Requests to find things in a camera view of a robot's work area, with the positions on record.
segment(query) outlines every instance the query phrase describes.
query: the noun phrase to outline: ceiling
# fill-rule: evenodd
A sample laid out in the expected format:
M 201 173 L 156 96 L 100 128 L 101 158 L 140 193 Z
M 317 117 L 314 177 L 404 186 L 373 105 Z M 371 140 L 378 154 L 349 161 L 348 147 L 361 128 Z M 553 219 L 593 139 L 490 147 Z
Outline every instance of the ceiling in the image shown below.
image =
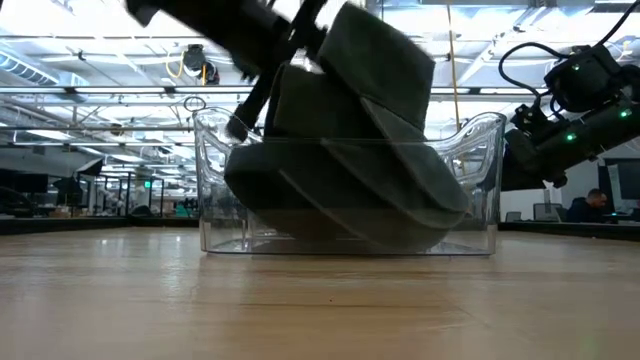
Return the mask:
M 329 26 L 344 0 L 329 0 L 318 18 L 318 24 Z M 439 139 L 456 131 L 456 117 L 468 119 L 479 113 L 496 111 L 511 113 L 520 103 L 530 101 L 526 95 L 511 95 L 495 91 L 500 96 L 461 96 L 456 105 L 450 95 L 454 83 L 460 88 L 495 89 L 510 87 L 500 78 L 497 64 L 502 55 L 513 46 L 535 41 L 558 51 L 568 52 L 572 46 L 593 44 L 618 21 L 627 4 L 624 1 L 586 0 L 454 0 L 449 13 L 446 0 L 423 1 L 367 0 L 367 9 L 385 22 L 409 35 L 437 61 L 434 88 L 441 88 L 432 97 L 426 121 L 426 136 Z M 0 11 L 0 53 L 12 54 L 21 61 L 48 74 L 73 75 L 72 84 L 90 86 L 200 86 L 199 81 L 185 72 L 178 77 L 180 54 L 189 44 L 203 44 L 207 57 L 215 63 L 221 85 L 239 86 L 228 94 L 201 94 L 208 106 L 221 106 L 232 111 L 250 90 L 250 84 L 241 80 L 240 73 L 231 65 L 228 54 L 190 28 L 170 16 L 159 13 L 149 26 L 140 26 L 132 19 L 120 0 L 4 0 Z M 278 0 L 276 11 L 291 18 L 299 0 Z M 638 15 L 633 14 L 608 43 L 612 54 L 621 63 L 638 62 L 640 42 L 634 34 L 640 33 Z M 455 35 L 449 41 L 449 29 Z M 297 60 L 304 63 L 302 57 Z M 541 88 L 543 77 L 556 59 L 537 49 L 524 49 L 507 60 L 505 69 L 518 80 Z M 7 71 L 0 70 L 2 86 L 34 87 Z M 109 131 L 74 131 L 74 139 L 92 139 L 97 142 L 193 142 L 193 133 L 176 131 L 188 126 L 191 113 L 182 103 L 188 94 L 89 94 L 83 102 L 61 100 L 53 94 L 5 93 L 1 95 L 4 121 L 13 116 L 31 125 L 86 126 L 89 128 L 123 126 L 171 127 L 164 131 L 125 133 L 119 137 Z M 5 137 L 8 133 L 0 132 Z M 34 133 L 21 132 L 21 142 L 58 141 Z M 121 148 L 90 147 L 109 154 Z M 181 147 L 182 154 L 154 157 L 158 150 L 126 150 L 137 154 L 149 164 L 193 164 L 193 149 Z

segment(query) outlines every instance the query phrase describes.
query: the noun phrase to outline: clear plastic bin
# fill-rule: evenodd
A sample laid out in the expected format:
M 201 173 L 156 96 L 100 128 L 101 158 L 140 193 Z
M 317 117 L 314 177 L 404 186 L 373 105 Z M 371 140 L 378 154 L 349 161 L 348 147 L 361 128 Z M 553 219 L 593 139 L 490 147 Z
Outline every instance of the clear plastic bin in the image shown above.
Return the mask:
M 503 134 L 506 118 L 498 113 L 485 113 L 476 116 L 462 128 L 457 135 L 439 141 L 410 144 L 412 146 L 430 146 L 449 170 L 454 174 L 464 192 L 470 199 L 470 206 L 462 220 L 452 229 L 435 235 L 426 236 L 424 241 L 412 239 L 411 246 L 394 246 L 391 243 L 372 242 L 367 236 L 358 236 L 358 231 L 328 232 L 331 236 L 318 236 L 314 239 L 301 239 L 290 236 L 267 225 L 258 216 L 252 214 L 234 196 L 224 180 L 224 168 L 233 146 L 256 144 L 261 139 L 253 134 L 245 143 L 229 145 L 230 139 L 222 136 L 223 119 L 228 118 L 223 110 L 206 109 L 194 118 L 196 128 L 196 153 L 198 171 L 198 197 L 200 214 L 200 238 L 202 250 L 223 254 L 303 254 L 303 255 L 490 255 L 495 252 L 498 206 L 500 203 L 500 179 L 503 157 Z M 312 144 L 311 140 L 269 140 L 271 142 L 289 142 Z M 334 143 L 354 145 L 354 140 L 338 140 Z M 356 144 L 371 146 L 378 143 L 389 147 L 393 144 L 380 144 L 371 141 L 355 141 Z M 384 229 L 389 219 L 398 217 L 389 210 L 351 207 L 339 209 L 340 214 L 358 215 L 358 219 L 367 219 L 371 214 L 371 226 Z M 309 226 L 305 221 L 313 221 L 317 214 L 304 215 L 307 210 L 278 209 L 277 216 L 302 219 L 301 226 Z M 326 217 L 341 223 L 340 218 Z M 318 217 L 318 222 L 326 221 Z M 351 229 L 349 224 L 343 228 Z M 323 226 L 318 226 L 322 233 Z

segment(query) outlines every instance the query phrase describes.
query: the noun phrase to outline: wooden table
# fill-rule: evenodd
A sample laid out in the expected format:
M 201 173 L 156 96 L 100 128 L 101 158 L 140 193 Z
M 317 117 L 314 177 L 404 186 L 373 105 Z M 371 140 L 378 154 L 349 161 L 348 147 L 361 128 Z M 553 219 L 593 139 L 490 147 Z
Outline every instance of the wooden table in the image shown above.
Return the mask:
M 0 359 L 638 359 L 640 246 L 208 256 L 192 229 L 0 237 Z

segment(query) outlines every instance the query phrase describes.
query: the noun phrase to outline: green led light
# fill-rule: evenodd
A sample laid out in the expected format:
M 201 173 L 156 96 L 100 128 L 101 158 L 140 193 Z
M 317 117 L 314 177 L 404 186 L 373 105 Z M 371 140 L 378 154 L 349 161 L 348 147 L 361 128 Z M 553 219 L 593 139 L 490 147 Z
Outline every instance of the green led light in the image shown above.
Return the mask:
M 632 114 L 631 113 L 631 109 L 627 109 L 627 110 L 624 110 L 624 111 L 620 112 L 620 117 L 624 119 L 624 118 L 628 117 L 631 114 Z

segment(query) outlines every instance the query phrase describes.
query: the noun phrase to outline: person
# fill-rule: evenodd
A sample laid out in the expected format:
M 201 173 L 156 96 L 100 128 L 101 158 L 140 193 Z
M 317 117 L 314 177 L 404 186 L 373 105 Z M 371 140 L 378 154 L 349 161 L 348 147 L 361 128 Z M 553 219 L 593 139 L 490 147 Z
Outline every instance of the person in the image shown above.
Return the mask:
M 589 191 L 586 198 L 573 200 L 567 211 L 567 222 L 570 223 L 606 223 L 603 209 L 607 204 L 607 195 L 600 189 Z

